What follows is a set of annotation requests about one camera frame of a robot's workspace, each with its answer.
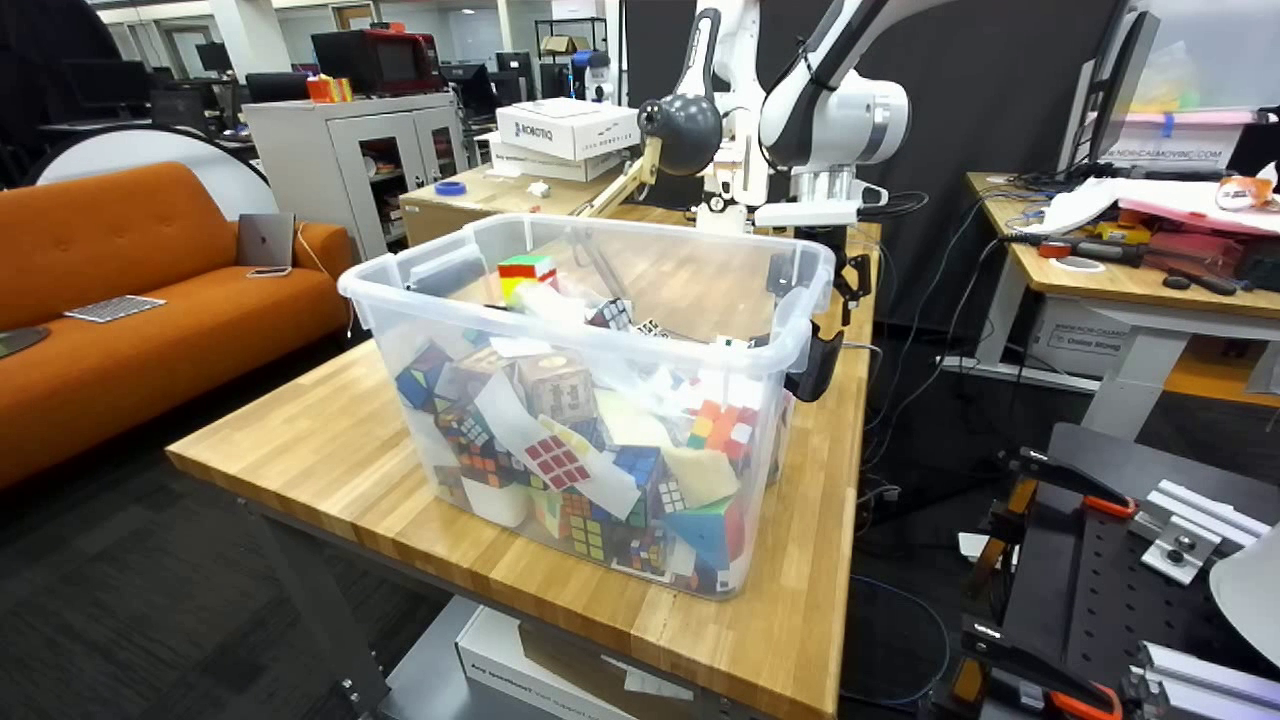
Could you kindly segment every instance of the cabinet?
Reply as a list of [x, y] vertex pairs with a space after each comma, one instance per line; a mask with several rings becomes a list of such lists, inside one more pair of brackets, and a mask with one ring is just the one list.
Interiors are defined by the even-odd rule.
[[468, 167], [453, 93], [355, 105], [248, 105], [280, 212], [344, 226], [361, 261], [406, 243], [400, 195]]

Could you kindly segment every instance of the orange sofa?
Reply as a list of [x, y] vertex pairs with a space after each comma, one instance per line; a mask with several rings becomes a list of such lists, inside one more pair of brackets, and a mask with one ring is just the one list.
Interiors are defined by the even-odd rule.
[[[344, 332], [349, 266], [344, 227], [300, 226], [296, 267], [251, 276], [185, 163], [0, 192], [0, 330], [47, 330], [0, 362], [0, 487]], [[111, 323], [66, 316], [109, 298], [165, 303]]]

